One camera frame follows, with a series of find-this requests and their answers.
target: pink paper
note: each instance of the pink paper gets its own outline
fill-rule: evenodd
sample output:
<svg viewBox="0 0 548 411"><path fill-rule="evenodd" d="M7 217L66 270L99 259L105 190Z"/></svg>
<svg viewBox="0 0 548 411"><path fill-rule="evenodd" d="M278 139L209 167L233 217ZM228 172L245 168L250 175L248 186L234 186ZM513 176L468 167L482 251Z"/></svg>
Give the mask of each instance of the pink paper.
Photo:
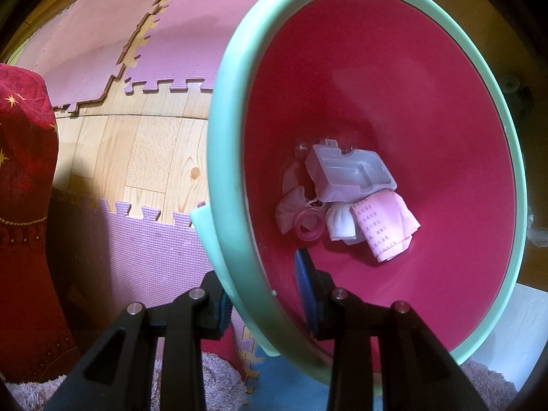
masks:
<svg viewBox="0 0 548 411"><path fill-rule="evenodd" d="M390 260L409 247L420 227L403 198L381 190L352 206L356 220L379 262Z"/></svg>

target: pink plastic ring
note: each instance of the pink plastic ring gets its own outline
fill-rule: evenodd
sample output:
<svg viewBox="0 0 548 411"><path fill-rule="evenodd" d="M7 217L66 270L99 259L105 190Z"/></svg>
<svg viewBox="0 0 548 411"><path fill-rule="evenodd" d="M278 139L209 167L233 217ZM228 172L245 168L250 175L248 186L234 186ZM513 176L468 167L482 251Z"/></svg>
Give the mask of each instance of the pink plastic ring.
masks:
<svg viewBox="0 0 548 411"><path fill-rule="evenodd" d="M309 232L302 231L302 222L309 216L316 216L316 226ZM315 207L307 207L302 209L293 218L293 230L297 237L302 241L315 241L325 231L325 212Z"/></svg>

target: metal screw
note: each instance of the metal screw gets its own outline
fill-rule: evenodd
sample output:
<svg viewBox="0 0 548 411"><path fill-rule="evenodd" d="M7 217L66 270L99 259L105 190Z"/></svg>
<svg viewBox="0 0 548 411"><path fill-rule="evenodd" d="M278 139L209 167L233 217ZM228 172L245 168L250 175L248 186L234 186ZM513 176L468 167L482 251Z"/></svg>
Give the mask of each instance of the metal screw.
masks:
<svg viewBox="0 0 548 411"><path fill-rule="evenodd" d="M411 309L411 306L406 301L399 300L394 303L394 309L399 313L407 313Z"/></svg>
<svg viewBox="0 0 548 411"><path fill-rule="evenodd" d="M332 290L331 296L336 300L346 300L348 298L348 291L342 287L337 287Z"/></svg>
<svg viewBox="0 0 548 411"><path fill-rule="evenodd" d="M128 307L125 308L125 310L128 311L128 314L130 315L137 315L139 312L142 311L142 304L131 303Z"/></svg>
<svg viewBox="0 0 548 411"><path fill-rule="evenodd" d="M204 298L206 295L206 291L204 291L201 287L195 287L193 290L188 292L188 296L192 298L193 300L199 300L200 298Z"/></svg>

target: mint green basin rim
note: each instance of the mint green basin rim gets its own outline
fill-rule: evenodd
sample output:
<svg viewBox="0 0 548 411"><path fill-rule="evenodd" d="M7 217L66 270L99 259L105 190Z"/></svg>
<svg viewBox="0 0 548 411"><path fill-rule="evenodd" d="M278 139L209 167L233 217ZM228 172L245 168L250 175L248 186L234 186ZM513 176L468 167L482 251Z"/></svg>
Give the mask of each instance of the mint green basin rim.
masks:
<svg viewBox="0 0 548 411"><path fill-rule="evenodd" d="M232 37L219 72L209 114L208 178L213 223L200 238L220 273L227 292L250 325L254 337L271 355L283 354L303 372L328 383L331 359L291 322L273 295L253 237L243 175L243 123L249 92L270 41L300 8L313 0L260 0ZM497 107L506 131L516 186L516 233L510 263L500 291L479 326L451 355L464 362L484 341L502 314L516 283L526 229L525 174L511 116L485 60L464 31L432 0L402 0L435 20L475 65Z"/></svg>

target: blue foam mat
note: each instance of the blue foam mat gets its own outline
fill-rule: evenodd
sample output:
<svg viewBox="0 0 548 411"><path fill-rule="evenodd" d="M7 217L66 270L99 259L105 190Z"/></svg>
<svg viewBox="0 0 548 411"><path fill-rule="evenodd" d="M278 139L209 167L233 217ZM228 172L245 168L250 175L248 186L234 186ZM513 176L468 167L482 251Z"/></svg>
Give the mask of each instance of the blue foam mat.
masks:
<svg viewBox="0 0 548 411"><path fill-rule="evenodd" d="M256 357L264 361L253 363L252 371L259 371L258 379L248 379L254 391L248 395L248 405L240 411L325 411L329 387L303 374L283 356L269 357L258 347ZM375 411L382 411L380 397L374 401Z"/></svg>

